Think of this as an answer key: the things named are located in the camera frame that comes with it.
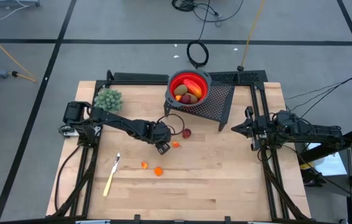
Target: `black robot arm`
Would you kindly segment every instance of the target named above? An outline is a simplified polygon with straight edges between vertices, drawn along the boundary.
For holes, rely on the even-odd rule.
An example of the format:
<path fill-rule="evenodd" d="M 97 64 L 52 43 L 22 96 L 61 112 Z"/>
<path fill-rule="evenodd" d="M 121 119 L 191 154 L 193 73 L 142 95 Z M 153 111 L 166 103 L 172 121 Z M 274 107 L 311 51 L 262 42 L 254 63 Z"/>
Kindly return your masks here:
<path fill-rule="evenodd" d="M 84 119 L 85 111 L 89 118 Z M 122 116 L 93 107 L 87 102 L 69 102 L 64 113 L 63 125 L 59 132 L 63 136 L 79 135 L 78 145 L 94 146 L 97 142 L 100 126 L 105 124 L 125 131 L 131 137 L 153 144 L 161 155 L 165 154 L 170 146 L 171 132 L 162 122 L 146 121 L 142 119 L 130 120 Z"/>
<path fill-rule="evenodd" d="M 252 107 L 245 110 L 244 123 L 231 128 L 247 138 L 252 138 L 252 150 L 278 149 L 287 142 L 318 142 L 339 149 L 345 144 L 339 126 L 312 125 L 289 111 L 273 113 L 271 118 L 264 115 L 253 120 Z"/>

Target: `red fruit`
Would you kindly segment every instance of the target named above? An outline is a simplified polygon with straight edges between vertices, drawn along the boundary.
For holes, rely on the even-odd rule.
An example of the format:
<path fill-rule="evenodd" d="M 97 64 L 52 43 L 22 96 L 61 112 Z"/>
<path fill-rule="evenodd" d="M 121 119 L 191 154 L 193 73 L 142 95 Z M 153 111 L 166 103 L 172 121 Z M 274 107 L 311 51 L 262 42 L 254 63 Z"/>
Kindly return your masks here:
<path fill-rule="evenodd" d="M 190 103 L 190 98 L 191 98 L 191 96 L 189 96 L 189 95 L 184 95 L 183 97 L 182 97 L 182 99 L 180 100 L 180 102 L 181 103 Z"/>
<path fill-rule="evenodd" d="M 182 136 L 183 138 L 188 138 L 191 136 L 191 130 L 188 129 L 188 128 L 185 128 L 183 131 L 182 131 Z"/>

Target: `carrot piece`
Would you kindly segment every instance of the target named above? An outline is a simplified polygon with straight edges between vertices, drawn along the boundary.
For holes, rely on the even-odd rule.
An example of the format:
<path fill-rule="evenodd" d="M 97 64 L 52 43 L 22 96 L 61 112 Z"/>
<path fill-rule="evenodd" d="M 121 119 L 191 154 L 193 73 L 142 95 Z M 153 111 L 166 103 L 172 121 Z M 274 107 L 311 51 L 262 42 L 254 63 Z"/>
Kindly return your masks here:
<path fill-rule="evenodd" d="M 181 145 L 178 142 L 174 141 L 174 142 L 172 142 L 172 146 L 173 147 L 180 147 Z"/>
<path fill-rule="evenodd" d="M 157 176 L 160 176 L 160 175 L 162 175 L 162 173 L 164 173 L 164 171 L 162 170 L 161 167 L 156 167 L 156 168 L 154 169 L 154 173 L 155 173 Z"/>
<path fill-rule="evenodd" d="M 143 169 L 147 169 L 147 168 L 149 167 L 149 165 L 148 165 L 148 163 L 146 163 L 146 162 L 141 162 L 141 167 L 142 167 Z"/>

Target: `black cable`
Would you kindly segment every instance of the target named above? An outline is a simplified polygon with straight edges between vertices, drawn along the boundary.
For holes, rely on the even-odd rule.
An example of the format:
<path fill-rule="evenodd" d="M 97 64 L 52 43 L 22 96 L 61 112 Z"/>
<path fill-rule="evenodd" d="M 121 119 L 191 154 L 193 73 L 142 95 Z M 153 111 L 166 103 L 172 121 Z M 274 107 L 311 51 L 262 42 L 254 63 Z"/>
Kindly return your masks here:
<path fill-rule="evenodd" d="M 193 8 L 193 12 L 194 12 L 194 14 L 195 14 L 201 21 L 204 21 L 204 22 L 215 22 L 215 23 L 217 23 L 217 22 L 223 22 L 223 21 L 226 21 L 226 20 L 231 19 L 232 17 L 234 17 L 234 16 L 239 12 L 239 10 L 241 9 L 241 6 L 243 5 L 243 3 L 244 3 L 244 0 L 241 1 L 241 4 L 239 5 L 237 11 L 236 11 L 233 15 L 231 15 L 231 16 L 225 18 L 225 19 L 220 19 L 219 16 L 218 16 L 219 19 L 218 19 L 218 20 L 215 20 L 215 21 L 208 21 L 208 20 L 206 19 L 206 16 L 205 16 L 205 19 L 202 19 L 202 18 L 195 12 L 195 10 L 194 10 L 195 8 Z"/>
<path fill-rule="evenodd" d="M 334 88 L 334 87 L 328 89 L 327 91 L 324 91 L 323 93 L 320 93 L 320 94 L 318 94 L 318 95 L 315 95 L 314 97 L 311 97 L 311 98 L 310 98 L 309 100 L 307 100 L 305 103 L 299 104 L 299 105 L 295 106 L 294 108 L 292 108 L 291 111 L 293 111 L 294 109 L 298 108 L 299 106 L 306 105 L 308 102 L 310 102 L 310 101 L 316 99 L 317 97 L 319 97 L 319 96 L 321 96 L 321 95 L 324 95 L 325 93 L 327 93 L 328 91 L 332 90 L 333 88 Z"/>
<path fill-rule="evenodd" d="M 324 87 L 321 88 L 321 89 L 309 91 L 309 92 L 307 92 L 307 93 L 302 93 L 302 94 L 295 95 L 295 96 L 291 96 L 291 97 L 284 98 L 284 99 L 285 99 L 285 100 L 290 100 L 290 99 L 293 99 L 293 98 L 296 98 L 296 97 L 299 97 L 299 96 L 307 95 L 307 94 L 309 94 L 309 93 L 315 93 L 315 92 L 317 92 L 317 91 L 321 91 L 321 90 L 323 90 L 323 89 L 325 89 L 325 88 L 332 87 L 332 86 L 337 85 L 337 84 L 340 84 L 340 83 L 342 83 L 342 82 L 334 83 L 334 84 L 332 84 L 332 85 L 324 86 Z"/>
<path fill-rule="evenodd" d="M 183 124 L 182 130 L 179 131 L 178 133 L 176 133 L 176 132 L 175 132 L 175 129 L 174 129 L 172 126 L 170 126 L 170 125 L 167 125 L 167 126 L 171 127 L 171 128 L 174 130 L 174 134 L 172 134 L 173 136 L 178 135 L 178 134 L 181 134 L 181 133 L 183 132 L 183 130 L 184 130 L 185 124 L 184 124 L 183 118 L 182 118 L 181 116 L 177 115 L 177 114 L 168 114 L 168 115 L 162 116 L 162 117 L 160 117 L 160 118 L 157 120 L 157 123 L 158 123 L 159 121 L 161 121 L 162 119 L 164 119 L 165 117 L 168 117 L 168 116 L 171 116 L 171 115 L 180 118 L 180 120 L 182 121 L 182 124 Z"/>
<path fill-rule="evenodd" d="M 265 149 L 259 149 L 259 150 L 257 151 L 257 159 L 259 159 L 259 161 L 261 161 L 261 162 L 267 162 L 269 159 L 271 159 L 271 158 L 273 157 L 273 151 L 272 151 L 272 149 L 270 149 L 270 156 L 267 157 L 267 153 L 265 152 L 266 158 L 265 158 L 265 159 L 261 159 L 261 158 L 259 157 L 259 154 L 260 154 L 260 152 L 261 152 L 262 150 L 265 150 Z"/>
<path fill-rule="evenodd" d="M 211 4 L 211 0 L 208 0 L 208 7 L 206 8 L 206 13 L 205 13 L 205 20 L 203 21 L 203 25 L 202 25 L 202 30 L 201 30 L 201 34 L 200 37 L 198 38 L 198 40 L 201 39 L 202 33 L 203 33 L 203 29 L 205 28 L 205 23 L 206 23 L 206 17 L 208 16 L 208 10 Z"/>
<path fill-rule="evenodd" d="M 319 171 L 317 171 L 316 169 L 314 169 L 314 167 L 312 167 L 309 163 L 305 162 L 305 160 L 302 158 L 302 156 L 295 150 L 295 149 L 292 149 L 291 147 L 289 146 L 286 146 L 286 145 L 282 145 L 282 146 L 285 146 L 289 149 L 291 149 L 292 151 L 294 151 L 296 153 L 296 155 L 298 155 L 299 159 L 304 162 L 306 165 L 308 165 L 317 175 L 319 175 L 320 177 L 324 178 L 326 181 L 328 181 L 329 183 L 335 185 L 336 187 L 338 187 L 339 189 L 341 189 L 342 191 L 344 191 L 345 193 L 349 194 L 352 196 L 352 193 L 347 191 L 346 189 L 344 189 L 343 187 L 341 187 L 340 185 L 336 184 L 334 181 L 331 181 L 330 179 L 326 178 L 324 175 L 322 175 Z"/>
<path fill-rule="evenodd" d="M 209 7 L 209 8 L 212 10 L 212 12 L 208 12 L 208 13 L 212 14 L 213 16 L 219 16 L 218 12 L 216 12 L 216 11 L 212 8 L 212 6 L 209 6 L 208 4 L 205 4 L 205 3 L 194 4 L 195 7 L 198 7 L 198 6 L 201 6 L 201 5 L 202 5 L 202 6 Z"/>
<path fill-rule="evenodd" d="M 208 7 L 206 8 L 205 20 L 206 20 L 206 17 L 208 16 L 210 3 L 211 3 L 211 0 L 208 0 Z M 200 34 L 200 37 L 198 38 L 198 40 L 192 40 L 187 45 L 187 57 L 188 57 L 188 60 L 190 61 L 190 63 L 195 67 L 195 69 L 198 69 L 198 67 L 204 67 L 208 63 L 208 60 L 209 60 L 209 51 L 208 51 L 207 47 L 205 46 L 205 44 L 200 42 L 204 28 L 205 28 L 205 21 L 203 22 L 201 34 Z M 194 61 L 194 59 L 191 58 L 190 47 L 193 44 L 198 44 L 199 46 L 201 46 L 201 48 L 205 52 L 205 61 L 204 62 L 196 62 L 196 61 Z"/>
<path fill-rule="evenodd" d="M 76 147 L 76 149 L 73 152 L 71 152 L 71 154 L 64 160 L 62 166 L 60 167 L 60 170 L 58 170 L 56 187 L 54 190 L 54 209 L 56 209 L 56 212 L 58 211 L 57 200 L 58 200 L 58 187 L 60 186 L 60 176 L 65 167 L 65 164 L 68 162 L 68 160 L 71 159 L 71 157 L 78 151 L 79 148 L 80 146 Z"/>
<path fill-rule="evenodd" d="M 341 82 L 339 85 L 335 86 L 332 88 L 332 90 L 330 90 L 326 95 L 324 95 L 323 97 L 321 97 L 313 106 L 311 106 L 302 116 L 301 118 L 303 118 L 315 105 L 317 105 L 322 99 L 324 99 L 326 96 L 328 96 L 330 93 L 332 93 L 332 91 L 334 91 L 335 89 L 337 89 L 339 86 L 345 84 L 346 82 L 352 80 L 352 77 Z"/>
<path fill-rule="evenodd" d="M 305 152 L 307 149 L 308 149 L 308 146 L 311 144 L 311 142 L 310 143 L 308 143 L 306 146 L 305 146 L 305 148 L 302 150 L 302 152 L 301 153 L 303 153 L 303 152 Z"/>
<path fill-rule="evenodd" d="M 298 118 L 298 120 L 301 120 L 301 121 L 303 121 L 303 122 L 306 122 L 306 124 L 310 125 L 310 127 L 312 128 L 312 130 L 308 133 L 308 138 L 310 139 L 310 134 L 311 134 L 312 132 L 314 132 L 314 139 L 316 139 L 316 138 L 317 138 L 317 133 L 315 132 L 314 126 L 313 126 L 308 120 L 306 120 L 306 119 Z"/>
<path fill-rule="evenodd" d="M 182 3 L 179 6 L 176 6 L 177 0 L 172 0 L 172 6 L 182 12 L 191 12 L 194 10 L 194 3 L 193 0 L 184 0 L 181 1 Z"/>

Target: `wooden tabletop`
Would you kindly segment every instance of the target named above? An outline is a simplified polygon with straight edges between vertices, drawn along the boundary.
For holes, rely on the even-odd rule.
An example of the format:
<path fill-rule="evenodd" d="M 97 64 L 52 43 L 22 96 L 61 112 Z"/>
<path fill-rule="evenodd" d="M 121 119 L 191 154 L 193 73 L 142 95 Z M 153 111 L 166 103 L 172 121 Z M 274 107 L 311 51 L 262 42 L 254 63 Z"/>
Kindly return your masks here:
<path fill-rule="evenodd" d="M 111 88 L 123 94 L 120 116 L 157 121 L 164 115 L 166 86 L 111 85 Z M 284 110 L 280 84 L 265 83 L 265 88 L 269 111 Z M 95 82 L 80 82 L 75 100 L 91 102 L 94 90 Z M 259 92 L 257 95 L 261 107 Z M 270 221 L 264 173 L 257 152 L 251 151 L 250 139 L 230 130 L 245 120 L 244 110 L 251 105 L 249 87 L 236 86 L 228 124 L 222 132 L 218 132 L 219 123 L 215 121 L 172 110 L 171 113 L 184 119 L 192 135 L 188 139 L 174 136 L 172 141 L 179 141 L 182 147 L 171 148 L 163 156 L 153 145 L 104 126 L 88 218 L 133 219 L 135 214 L 140 214 L 143 220 L 224 220 L 230 216 L 234 221 Z M 163 121 L 176 132 L 182 128 L 174 116 Z M 76 141 L 77 138 L 65 140 L 59 166 L 76 148 Z M 117 152 L 121 154 L 119 166 L 109 195 L 104 197 L 103 190 Z M 285 191 L 309 217 L 297 157 L 287 148 L 279 149 L 278 155 Z M 62 172 L 59 205 L 75 186 L 80 156 L 81 150 Z M 142 161 L 148 163 L 148 169 L 141 168 Z M 157 166 L 164 170 L 160 177 L 153 171 Z M 54 213 L 53 193 L 54 185 L 48 215 Z M 83 190 L 79 213 L 84 196 Z M 278 194 L 275 198 L 277 215 L 281 217 Z"/>

